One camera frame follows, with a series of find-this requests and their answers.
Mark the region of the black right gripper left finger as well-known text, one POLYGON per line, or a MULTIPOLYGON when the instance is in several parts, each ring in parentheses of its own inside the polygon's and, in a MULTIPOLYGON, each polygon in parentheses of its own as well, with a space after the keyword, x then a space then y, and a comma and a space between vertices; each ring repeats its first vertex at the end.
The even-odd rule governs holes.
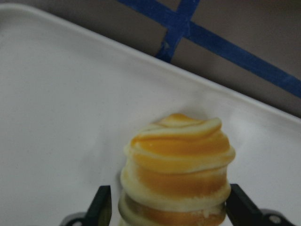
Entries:
POLYGON ((85 215, 86 226, 108 226, 111 221, 111 187, 100 186, 85 215))

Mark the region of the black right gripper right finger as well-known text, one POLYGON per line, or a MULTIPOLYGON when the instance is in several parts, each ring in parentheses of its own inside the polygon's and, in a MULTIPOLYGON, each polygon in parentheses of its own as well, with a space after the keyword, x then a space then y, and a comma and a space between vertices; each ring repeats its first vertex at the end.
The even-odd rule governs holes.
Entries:
POLYGON ((263 213, 238 184, 230 184, 226 212, 233 226, 261 226, 263 213))

